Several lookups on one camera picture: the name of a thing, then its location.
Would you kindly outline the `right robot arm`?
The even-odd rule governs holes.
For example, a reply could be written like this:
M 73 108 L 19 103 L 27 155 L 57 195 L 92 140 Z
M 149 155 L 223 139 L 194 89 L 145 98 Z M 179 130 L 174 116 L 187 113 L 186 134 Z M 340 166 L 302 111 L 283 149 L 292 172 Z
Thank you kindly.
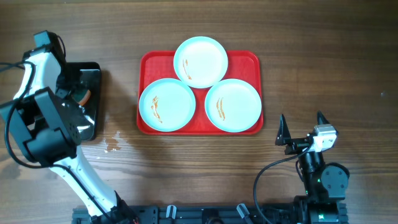
M 332 203 L 344 200 L 348 188 L 349 171 L 339 163 L 324 161 L 323 153 L 334 147 L 338 131 L 317 113 L 317 125 L 304 138 L 292 138 L 284 115 L 280 116 L 275 145 L 285 146 L 285 155 L 297 156 L 302 181 L 309 201 Z

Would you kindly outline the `black rectangular water tray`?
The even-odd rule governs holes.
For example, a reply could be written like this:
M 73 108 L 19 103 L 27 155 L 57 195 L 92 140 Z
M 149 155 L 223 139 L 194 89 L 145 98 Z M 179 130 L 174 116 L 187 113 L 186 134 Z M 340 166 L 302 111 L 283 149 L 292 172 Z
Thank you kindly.
M 76 126 L 81 140 L 90 141 L 96 137 L 102 73 L 96 62 L 83 62 L 80 71 L 82 72 L 81 83 L 84 85 L 84 89 L 91 91 L 91 97 L 84 106 L 80 106 L 70 95 L 63 99 L 63 105 L 72 114 L 72 123 Z

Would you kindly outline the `light blue plate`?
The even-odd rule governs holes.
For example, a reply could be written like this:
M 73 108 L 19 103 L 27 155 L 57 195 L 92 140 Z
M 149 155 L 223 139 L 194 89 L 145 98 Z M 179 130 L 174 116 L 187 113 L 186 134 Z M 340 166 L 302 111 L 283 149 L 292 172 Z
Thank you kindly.
M 248 82 L 230 78 L 209 89 L 205 97 L 205 113 L 218 129 L 240 133 L 258 121 L 262 101 L 257 90 Z
M 196 99 L 192 89 L 174 78 L 162 78 L 148 85 L 139 98 L 139 113 L 152 129 L 172 132 L 193 118 Z
M 209 88 L 220 82 L 228 69 L 228 56 L 215 39 L 189 38 L 179 45 L 173 66 L 177 77 L 192 88 Z

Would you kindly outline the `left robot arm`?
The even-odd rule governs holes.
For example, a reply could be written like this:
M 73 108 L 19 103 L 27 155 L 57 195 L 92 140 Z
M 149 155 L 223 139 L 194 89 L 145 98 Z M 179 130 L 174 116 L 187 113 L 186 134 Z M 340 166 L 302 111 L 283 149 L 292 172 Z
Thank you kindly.
M 1 105 L 4 142 L 12 159 L 58 174 L 85 204 L 90 223 L 138 223 L 138 216 L 92 168 L 81 149 L 72 114 L 55 95 L 60 59 L 46 49 L 26 52 L 13 100 Z

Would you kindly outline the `red plastic tray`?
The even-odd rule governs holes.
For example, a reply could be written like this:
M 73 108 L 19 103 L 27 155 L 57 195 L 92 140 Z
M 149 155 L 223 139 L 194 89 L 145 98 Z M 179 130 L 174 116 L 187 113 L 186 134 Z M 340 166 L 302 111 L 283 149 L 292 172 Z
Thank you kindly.
M 138 95 L 142 95 L 144 89 L 156 80 L 162 78 L 177 78 L 174 71 L 174 51 L 151 51 L 141 58 Z M 225 79 L 235 78 L 243 80 L 256 89 L 262 97 L 261 64 L 256 54 L 248 50 L 229 50 L 228 69 Z M 226 131 L 218 129 L 208 119 L 205 113 L 205 96 L 208 89 L 193 89 L 196 99 L 196 110 L 193 118 L 183 128 L 173 132 L 161 132 L 148 126 L 141 118 L 140 112 L 136 115 L 138 129 L 148 135 L 174 135 L 174 136 L 207 136 L 228 135 Z

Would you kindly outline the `green and orange sponge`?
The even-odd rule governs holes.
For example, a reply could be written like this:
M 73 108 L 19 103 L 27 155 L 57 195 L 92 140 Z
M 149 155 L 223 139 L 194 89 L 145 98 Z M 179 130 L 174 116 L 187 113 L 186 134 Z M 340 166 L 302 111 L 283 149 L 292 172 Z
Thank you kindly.
M 80 105 L 84 106 L 91 97 L 91 91 L 87 89 L 76 90 L 72 98 Z

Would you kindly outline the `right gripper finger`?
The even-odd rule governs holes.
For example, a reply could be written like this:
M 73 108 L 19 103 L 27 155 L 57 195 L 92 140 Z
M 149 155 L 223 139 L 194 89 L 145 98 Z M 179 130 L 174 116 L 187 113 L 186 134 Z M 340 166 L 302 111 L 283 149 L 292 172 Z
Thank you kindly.
M 321 111 L 317 112 L 317 124 L 318 125 L 330 124 L 330 122 L 325 118 L 325 116 Z
M 285 116 L 283 114 L 280 115 L 279 120 L 279 130 L 277 132 L 277 136 L 275 139 L 276 146 L 288 145 L 291 143 L 291 135 L 289 128 L 287 126 Z

